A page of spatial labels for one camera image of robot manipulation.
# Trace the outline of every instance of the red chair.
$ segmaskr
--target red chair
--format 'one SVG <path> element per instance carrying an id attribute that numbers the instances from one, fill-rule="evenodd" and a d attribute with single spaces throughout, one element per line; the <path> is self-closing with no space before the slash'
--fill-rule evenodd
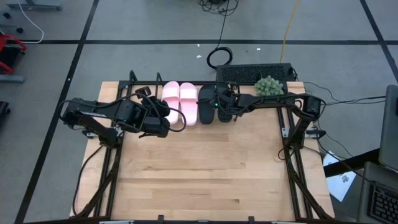
<path id="1" fill-rule="evenodd" d="M 19 47 L 7 47 L 7 40 L 13 40 L 15 43 L 20 45 Z M 16 37 L 7 34 L 0 34 L 0 73 L 5 73 L 8 75 L 12 75 L 14 73 L 14 69 L 12 66 L 18 56 L 19 53 L 25 54 L 26 45 L 22 43 Z"/>

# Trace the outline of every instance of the gray floor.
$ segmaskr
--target gray floor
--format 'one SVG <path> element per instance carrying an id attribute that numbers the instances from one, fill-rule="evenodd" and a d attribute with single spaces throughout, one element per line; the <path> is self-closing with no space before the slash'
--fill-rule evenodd
<path id="1" fill-rule="evenodd" d="M 7 10 L 5 0 L 0 9 Z M 45 40 L 80 39 L 93 0 L 63 2 L 63 11 L 29 11 L 46 33 Z M 386 40 L 398 40 L 397 2 L 367 0 Z M 241 0 L 226 20 L 224 39 L 283 39 L 293 1 Z M 37 39 L 40 33 L 18 10 L 10 12 L 13 23 L 25 29 L 17 35 Z M 88 40 L 182 40 L 217 39 L 222 16 L 203 12 L 196 1 L 99 0 Z M 289 32 L 290 40 L 377 40 L 359 0 L 301 0 Z M 276 63 L 280 45 L 225 45 L 234 53 L 233 64 Z M 125 80 L 133 69 L 140 80 L 154 80 L 160 72 L 165 80 L 214 80 L 215 71 L 206 56 L 215 45 L 85 45 L 67 98 L 94 100 L 101 82 Z M 0 100 L 11 103 L 12 113 L 0 131 L 0 223 L 12 223 L 21 204 L 30 175 L 42 147 L 76 45 L 28 45 L 17 66 L 23 84 L 0 83 Z M 398 46 L 389 50 L 398 58 Z M 215 54 L 214 64 L 226 55 Z M 300 81 L 329 88 L 335 98 L 345 100 L 385 94 L 397 84 L 379 45 L 287 45 L 290 62 Z M 314 95 L 331 101 L 328 93 L 307 85 Z M 383 104 L 335 105 L 326 109 L 320 122 L 331 137 L 356 155 L 377 148 L 380 141 Z M 347 153 L 335 142 L 324 146 L 341 156 Z M 59 122 L 25 222 L 67 218 L 86 139 Z M 336 213 L 355 218 L 360 179 L 343 203 L 333 201 Z"/>

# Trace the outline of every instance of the wooden table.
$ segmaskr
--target wooden table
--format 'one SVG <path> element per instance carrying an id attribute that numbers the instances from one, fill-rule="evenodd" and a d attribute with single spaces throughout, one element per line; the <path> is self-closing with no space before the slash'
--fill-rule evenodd
<path id="1" fill-rule="evenodd" d="M 115 100 L 117 87 L 118 82 L 103 82 L 98 101 Z M 292 93 L 304 92 L 300 82 L 288 87 Z M 254 94 L 252 86 L 242 86 L 241 92 Z M 110 125 L 109 120 L 99 120 Z M 181 125 L 180 121 L 173 127 Z M 276 109 L 256 110 L 237 122 L 221 123 L 216 118 L 203 125 L 198 121 L 182 133 L 169 132 L 164 139 L 138 136 L 126 133 L 124 137 L 112 219 L 156 220 L 164 215 L 165 220 L 238 221 L 248 216 L 256 221 L 294 220 L 285 162 L 277 157 L 282 140 Z M 314 139 L 306 139 L 305 145 L 318 150 Z M 89 139 L 84 160 L 97 148 L 98 140 Z M 98 188 L 104 152 L 95 155 L 83 172 L 78 211 Z M 308 149 L 301 154 L 309 191 L 334 216 L 320 156 Z M 297 195 L 305 217 L 299 188 Z M 101 214 L 107 197 L 105 193 Z"/>

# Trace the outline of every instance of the yellow cable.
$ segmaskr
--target yellow cable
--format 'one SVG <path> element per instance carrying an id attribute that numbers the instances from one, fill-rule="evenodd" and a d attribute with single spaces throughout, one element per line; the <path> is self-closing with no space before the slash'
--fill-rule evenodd
<path id="1" fill-rule="evenodd" d="M 285 33 L 285 37 L 284 37 L 284 43 L 282 44 L 282 52 L 280 53 L 279 63 L 282 63 L 282 58 L 284 57 L 286 37 L 287 37 L 287 34 L 289 33 L 290 25 L 292 25 L 293 17 L 294 17 L 294 14 L 296 13 L 296 9 L 297 9 L 298 5 L 299 5 L 299 0 L 296 0 L 296 5 L 294 6 L 292 16 L 290 17 L 289 24 L 287 25 L 287 29 L 286 29 L 286 33 Z"/>

